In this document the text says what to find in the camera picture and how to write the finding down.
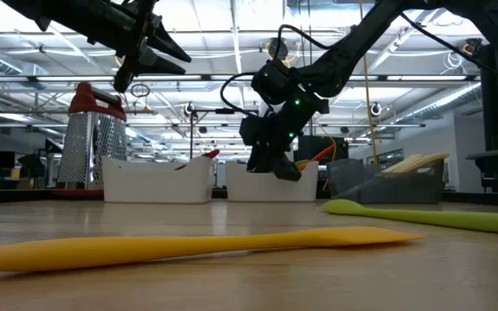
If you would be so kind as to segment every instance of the gray container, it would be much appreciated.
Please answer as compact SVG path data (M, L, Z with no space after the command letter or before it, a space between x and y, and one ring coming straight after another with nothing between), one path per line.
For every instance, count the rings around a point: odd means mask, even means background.
M376 173L355 159L328 165L332 199L361 204L437 204L444 189L444 161L421 168L419 173Z

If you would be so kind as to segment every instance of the white basket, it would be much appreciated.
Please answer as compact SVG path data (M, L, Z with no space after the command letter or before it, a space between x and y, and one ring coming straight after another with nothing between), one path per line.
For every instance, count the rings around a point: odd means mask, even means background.
M246 171L245 165L226 163L228 200L245 202L312 202L316 200L318 162L309 162L297 182L279 180L273 173Z
M185 168L174 170L181 165ZM213 193L213 161L135 163L103 158L105 202L206 203Z

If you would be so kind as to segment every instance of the desk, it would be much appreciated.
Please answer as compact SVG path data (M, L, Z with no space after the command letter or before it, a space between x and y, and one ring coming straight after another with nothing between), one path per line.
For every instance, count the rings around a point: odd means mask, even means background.
M417 232L427 239L345 249L238 251L58 273L0 273L0 310L498 310L498 234L329 215L317 206L224 200L203 206L4 203L0 244L345 225ZM450 203L405 208L498 212L495 206Z

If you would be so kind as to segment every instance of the ceiling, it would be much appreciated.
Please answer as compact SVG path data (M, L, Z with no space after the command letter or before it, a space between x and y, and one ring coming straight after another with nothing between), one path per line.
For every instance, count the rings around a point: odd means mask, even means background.
M136 98L130 93L124 94L127 110L138 112L147 106L153 110L153 113L130 114L128 123L181 124L188 121L183 114L183 109L188 103L196 109L223 107L218 89L221 81L232 74L258 71L269 60L269 55L261 48L276 36L278 26L282 23L291 23L305 30L311 26L313 37L329 45L339 41L349 28L361 19L360 8L358 4L354 4L354 1L309 1L310 10L307 2L302 2L301 14L299 7L293 3L296 2L291 0L161 0L158 2L155 14L163 16L163 25L171 37L192 56L193 60L191 63L183 63L169 56L163 57L184 67L187 75L210 74L215 75L217 80L145 81L151 90L149 96ZM365 1L365 12L371 6L370 1ZM467 38L482 37L471 22L459 16L453 16L442 10L430 13L431 19L425 24L427 29L453 45L462 46ZM413 10L408 11L407 15L415 19L424 13ZM54 32L42 33L32 21L0 2L0 59L17 66L25 63L36 64L49 76L71 76L69 81L61 79L46 82L43 90L20 83L0 82L1 98L7 99L7 101L0 100L0 109L14 111L16 114L20 114L20 111L43 109L45 111L43 115L32 119L37 120L32 122L41 124L67 122L66 114L54 112L65 111L72 100L76 86L76 82L70 82L73 80L72 76L110 76L119 66L109 48L100 44L91 45L86 42L84 35L76 34L56 22L52 25L56 29L55 32L63 34L65 40ZM238 36L234 35L234 26L238 30ZM309 65L322 54L320 49L314 47L311 53L309 43L306 40L302 41L292 32L284 31L284 38L290 50L291 66ZM392 52L383 53L383 50L398 38L400 41L395 42L397 47L392 48ZM71 44L77 47L77 50L74 50ZM43 47L44 53L40 52L40 47ZM369 72L371 75L438 76L478 72L467 61L455 58L436 42L413 32L401 18L395 20L368 51L367 64L371 67ZM362 75L363 67L361 60L353 75ZM403 111L411 110L420 100L446 88L459 87L462 84L460 82L428 84L404 80L385 83L372 81L369 98L372 103L377 102L384 108L389 108L384 109L383 113L397 117ZM93 82L93 85L113 92L110 82ZM367 92L362 79L354 80L348 86L338 97L330 99L330 114L316 116L319 123L358 124L366 120ZM261 105L261 99L250 87L249 80L228 87L225 95L230 102L247 109L258 109ZM241 115L224 116L211 113L202 118L198 125L238 124L241 118ZM0 123L9 122L14 123L16 120L0 117ZM330 135L341 134L339 127L329 126L324 129ZM54 128L54 130L65 133L66 129ZM182 150L188 143L186 138L189 134L188 128L179 130L163 127L134 128L134 131L138 136L154 143L168 144L169 149ZM358 130L351 132L351 135L356 134ZM213 147L210 144L211 138L203 140L203 137L224 137L223 142L230 149L233 147L229 143L239 144L235 147L239 150L237 156L247 155L239 139L235 138L238 137L235 126L209 127L206 134L197 132L195 136L201 140L197 152ZM141 143L137 138L132 139L132 142ZM158 151L151 148L132 150L144 153ZM180 156L181 153L180 151L170 153L169 156Z

